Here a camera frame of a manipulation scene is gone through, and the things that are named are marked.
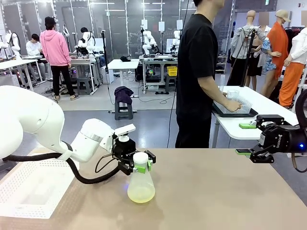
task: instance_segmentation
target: black tray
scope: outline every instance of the black tray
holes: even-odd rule
[[[253,109],[250,109],[249,114],[223,114],[223,112],[219,107],[216,106],[215,103],[213,103],[213,110],[216,111],[220,117],[255,117],[258,115],[258,113]]]

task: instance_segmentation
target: man's hand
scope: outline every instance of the man's hand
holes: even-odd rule
[[[242,104],[233,100],[228,100],[228,102],[225,105],[225,108],[230,112],[234,112],[242,108]]]
[[[289,54],[287,59],[284,61],[283,65],[287,67],[288,65],[290,65],[291,61],[292,61],[292,56]]]
[[[282,54],[280,52],[275,51],[275,52],[271,52],[270,55],[272,57],[278,57],[279,58]]]

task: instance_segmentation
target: sneaker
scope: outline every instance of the sneaker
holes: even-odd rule
[[[73,100],[76,100],[76,99],[78,99],[79,98],[79,95],[73,95],[73,96],[71,96],[71,101],[73,101]]]

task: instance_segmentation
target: black t-shirt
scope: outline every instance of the black t-shirt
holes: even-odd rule
[[[214,78],[217,52],[211,22],[202,14],[191,15],[178,51],[177,116],[197,119],[211,116],[213,100],[201,89],[197,78]]]

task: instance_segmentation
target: orange clothing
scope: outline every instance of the orange clothing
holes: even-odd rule
[[[278,79],[283,70],[283,63],[288,57],[288,36],[283,26],[278,22],[275,22],[271,31],[268,34],[270,40],[272,51],[278,51],[282,55],[280,57],[272,57],[273,63],[276,65],[275,78]]]
[[[279,104],[290,106],[297,90],[305,65],[302,63],[291,62],[286,68],[283,77],[282,88],[279,91]]]

